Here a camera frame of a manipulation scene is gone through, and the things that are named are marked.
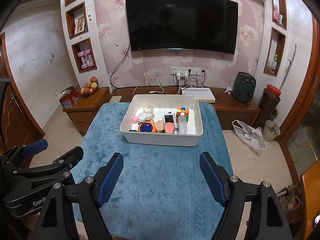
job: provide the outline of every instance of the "tv cabinet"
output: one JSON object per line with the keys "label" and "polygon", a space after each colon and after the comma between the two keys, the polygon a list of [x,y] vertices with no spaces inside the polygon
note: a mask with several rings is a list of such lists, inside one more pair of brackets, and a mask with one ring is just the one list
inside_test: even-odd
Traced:
{"label": "tv cabinet", "polygon": [[[173,92],[178,88],[178,86],[165,87],[164,94],[173,94]],[[111,97],[122,96],[120,102],[131,102],[134,89],[135,87],[114,89],[111,93]],[[162,91],[162,89],[158,86],[138,87],[135,91],[135,94],[148,94],[149,91],[154,90]],[[234,120],[245,122],[250,126],[253,125],[260,112],[260,108],[255,103],[254,99],[251,100],[249,104],[241,103],[235,100],[231,94],[225,94],[224,88],[210,88],[210,90],[216,98],[215,103],[212,105],[216,110],[222,130],[233,130],[232,121]]]}

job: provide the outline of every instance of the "red gift box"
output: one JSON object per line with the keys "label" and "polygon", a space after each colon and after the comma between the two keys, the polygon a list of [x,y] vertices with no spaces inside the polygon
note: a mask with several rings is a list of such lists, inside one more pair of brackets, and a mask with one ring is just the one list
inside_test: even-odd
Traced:
{"label": "red gift box", "polygon": [[73,107],[79,101],[79,91],[76,90],[75,87],[68,87],[67,89],[63,90],[61,93],[63,93],[66,90],[70,90],[71,92],[63,96],[59,100],[64,109]]}

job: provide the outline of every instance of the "black flat screen tv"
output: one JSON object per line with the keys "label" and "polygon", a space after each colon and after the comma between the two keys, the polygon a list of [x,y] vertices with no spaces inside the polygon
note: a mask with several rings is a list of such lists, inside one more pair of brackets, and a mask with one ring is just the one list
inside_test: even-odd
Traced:
{"label": "black flat screen tv", "polygon": [[132,51],[196,49],[235,53],[238,3],[230,0],[126,0]]}

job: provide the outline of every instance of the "pink dumbbell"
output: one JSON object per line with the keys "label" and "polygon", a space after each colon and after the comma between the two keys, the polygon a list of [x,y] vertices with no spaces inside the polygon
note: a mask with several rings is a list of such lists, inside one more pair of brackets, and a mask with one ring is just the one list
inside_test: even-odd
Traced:
{"label": "pink dumbbell", "polygon": [[85,59],[84,59],[84,51],[79,52],[79,53],[78,53],[78,57],[80,57],[81,60],[82,60],[82,66],[81,66],[81,68],[82,68],[82,69],[87,68],[87,67],[88,67],[88,64],[85,62]]}
{"label": "pink dumbbell", "polygon": [[93,61],[92,61],[92,57],[90,55],[90,53],[91,53],[90,49],[87,49],[84,53],[86,54],[86,56],[89,57],[89,62],[87,61],[88,62],[88,66],[89,67],[93,67],[94,64],[93,64]]}

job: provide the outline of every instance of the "white trash can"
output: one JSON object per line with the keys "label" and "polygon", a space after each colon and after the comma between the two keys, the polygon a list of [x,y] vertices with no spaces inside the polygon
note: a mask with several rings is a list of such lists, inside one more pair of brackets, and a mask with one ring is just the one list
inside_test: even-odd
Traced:
{"label": "white trash can", "polygon": [[262,136],[266,142],[273,141],[278,135],[280,135],[279,127],[276,128],[276,134],[271,132],[268,128],[272,128],[274,126],[274,122],[268,120],[266,121],[266,125],[263,128]]}

